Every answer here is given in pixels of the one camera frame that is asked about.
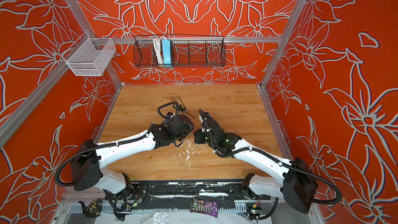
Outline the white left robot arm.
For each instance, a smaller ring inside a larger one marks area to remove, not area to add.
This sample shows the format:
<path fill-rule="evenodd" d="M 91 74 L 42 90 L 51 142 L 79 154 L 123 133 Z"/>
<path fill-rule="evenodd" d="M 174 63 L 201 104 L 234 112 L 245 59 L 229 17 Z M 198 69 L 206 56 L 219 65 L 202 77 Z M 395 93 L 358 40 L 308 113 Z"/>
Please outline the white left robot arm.
<path fill-rule="evenodd" d="M 107 166 L 123 158 L 174 144 L 193 131 L 189 117 L 180 114 L 161 124 L 152 123 L 139 134 L 107 143 L 85 141 L 55 172 L 55 183 L 83 191 L 92 187 L 118 194 L 128 188 L 128 176 L 113 172 Z"/>

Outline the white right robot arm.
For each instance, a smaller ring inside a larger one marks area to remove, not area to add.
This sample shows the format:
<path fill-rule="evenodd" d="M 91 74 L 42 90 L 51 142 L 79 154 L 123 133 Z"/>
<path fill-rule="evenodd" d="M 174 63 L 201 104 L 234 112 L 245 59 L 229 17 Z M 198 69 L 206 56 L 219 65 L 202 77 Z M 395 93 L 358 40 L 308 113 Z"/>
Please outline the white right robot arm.
<path fill-rule="evenodd" d="M 235 158 L 244 161 L 276 182 L 268 184 L 265 178 L 256 174 L 245 177 L 243 187 L 256 196 L 267 195 L 282 198 L 296 211 L 307 214 L 312 204 L 333 205 L 340 203 L 343 195 L 330 180 L 312 173 L 308 165 L 299 158 L 289 160 L 266 152 L 243 139 L 241 136 L 225 132 L 210 113 L 199 111 L 200 129 L 194 133 L 195 143 L 208 144 L 220 158 Z M 335 192 L 335 197 L 320 200 L 315 197 L 319 183 L 324 183 Z"/>

